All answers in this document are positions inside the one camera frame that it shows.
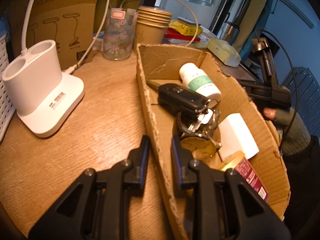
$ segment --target white pill bottle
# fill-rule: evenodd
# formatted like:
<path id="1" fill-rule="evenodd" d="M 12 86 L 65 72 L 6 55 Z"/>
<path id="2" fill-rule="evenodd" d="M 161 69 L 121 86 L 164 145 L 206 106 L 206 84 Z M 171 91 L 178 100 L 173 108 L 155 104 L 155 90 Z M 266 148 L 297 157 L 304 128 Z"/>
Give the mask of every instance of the white pill bottle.
<path id="1" fill-rule="evenodd" d="M 211 100 L 213 107 L 221 100 L 221 92 L 208 75 L 193 63 L 185 63 L 179 70 L 184 86 Z"/>

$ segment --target blue wall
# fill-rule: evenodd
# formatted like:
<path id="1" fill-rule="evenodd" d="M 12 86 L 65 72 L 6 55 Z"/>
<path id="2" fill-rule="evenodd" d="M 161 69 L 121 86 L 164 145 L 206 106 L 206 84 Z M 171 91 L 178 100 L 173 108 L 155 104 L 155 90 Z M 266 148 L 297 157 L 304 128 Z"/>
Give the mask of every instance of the blue wall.
<path id="1" fill-rule="evenodd" d="M 274 14 L 270 14 L 266 30 L 273 33 L 287 50 L 293 66 L 308 67 L 320 83 L 320 21 L 307 0 L 290 0 L 315 25 L 313 29 L 288 6 L 278 1 Z M 279 49 L 274 58 L 279 82 L 290 71 L 290 65 Z"/>

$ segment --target cardboard box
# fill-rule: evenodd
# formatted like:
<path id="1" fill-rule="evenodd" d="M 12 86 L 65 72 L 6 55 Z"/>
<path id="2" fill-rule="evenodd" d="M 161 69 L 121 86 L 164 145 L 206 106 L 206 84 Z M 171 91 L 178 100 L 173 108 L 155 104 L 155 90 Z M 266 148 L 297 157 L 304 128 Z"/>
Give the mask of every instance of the cardboard box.
<path id="1" fill-rule="evenodd" d="M 146 79 L 159 83 L 179 83 L 179 68 L 193 62 L 203 69 L 222 93 L 218 109 L 220 121 L 231 113 L 240 113 L 247 124 L 259 152 L 250 163 L 269 191 L 268 204 L 283 219 L 290 198 L 286 167 L 279 154 L 277 135 L 270 122 L 264 121 L 255 104 L 239 83 L 225 74 L 210 53 L 176 45 L 138 45 L 137 80 L 148 135 L 150 136 L 156 173 L 164 205 L 176 239 L 187 239 L 192 230 L 188 194 L 175 195 L 172 180 L 170 145 L 174 116 L 162 108 L 157 94 L 146 84 Z"/>
<path id="2" fill-rule="evenodd" d="M 15 57 L 21 53 L 21 33 L 29 0 L 12 0 L 9 21 Z M 35 0 L 27 31 L 27 47 L 39 41 L 55 40 L 62 69 L 82 57 L 92 42 L 97 0 Z M 90 62 L 88 55 L 85 62 Z"/>

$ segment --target yellow package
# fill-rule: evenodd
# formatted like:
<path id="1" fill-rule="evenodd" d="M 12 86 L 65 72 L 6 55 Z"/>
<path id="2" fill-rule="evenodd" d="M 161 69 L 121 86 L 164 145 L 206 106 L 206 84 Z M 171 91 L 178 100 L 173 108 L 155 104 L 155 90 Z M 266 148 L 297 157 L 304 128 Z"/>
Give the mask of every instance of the yellow package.
<path id="1" fill-rule="evenodd" d="M 169 23 L 169 28 L 176 30 L 178 33 L 184 36 L 193 36 L 196 33 L 196 26 L 186 25 L 179 20 L 171 20 Z M 199 27 L 197 35 L 200 35 L 202 32 L 202 28 Z"/>

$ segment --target paper cup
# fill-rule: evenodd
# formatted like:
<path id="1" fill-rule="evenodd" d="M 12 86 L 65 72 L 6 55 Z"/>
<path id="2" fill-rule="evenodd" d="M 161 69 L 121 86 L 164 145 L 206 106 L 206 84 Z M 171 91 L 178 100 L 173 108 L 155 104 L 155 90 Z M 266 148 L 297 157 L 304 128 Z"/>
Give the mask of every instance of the paper cup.
<path id="1" fill-rule="evenodd" d="M 146 12 L 152 12 L 152 13 L 156 13 L 159 15 L 166 15 L 166 16 L 172 16 L 171 12 L 167 12 L 158 8 L 154 8 L 154 7 L 148 7 L 148 6 L 139 6 L 138 10 L 140 11 L 146 11 Z"/>
<path id="2" fill-rule="evenodd" d="M 157 20 L 149 17 L 143 17 L 143 16 L 138 16 L 138 20 L 140 21 L 145 21 L 145 22 L 150 22 L 152 24 L 158 24 L 158 25 L 169 25 L 170 21 L 165 21 L 165 20 Z"/>
<path id="3" fill-rule="evenodd" d="M 167 26 L 145 23 L 137 21 L 136 36 L 133 42 L 134 51 L 136 51 L 137 43 L 158 44 L 161 43 Z"/>
<path id="4" fill-rule="evenodd" d="M 140 11 L 137 10 L 139 12 L 139 15 L 144 15 L 144 16 L 153 16 L 153 17 L 159 17 L 161 19 L 167 19 L 167 20 L 171 20 L 171 16 L 167 16 L 167 15 L 161 15 L 161 14 L 156 14 L 153 12 L 147 12 L 147 11 Z"/>

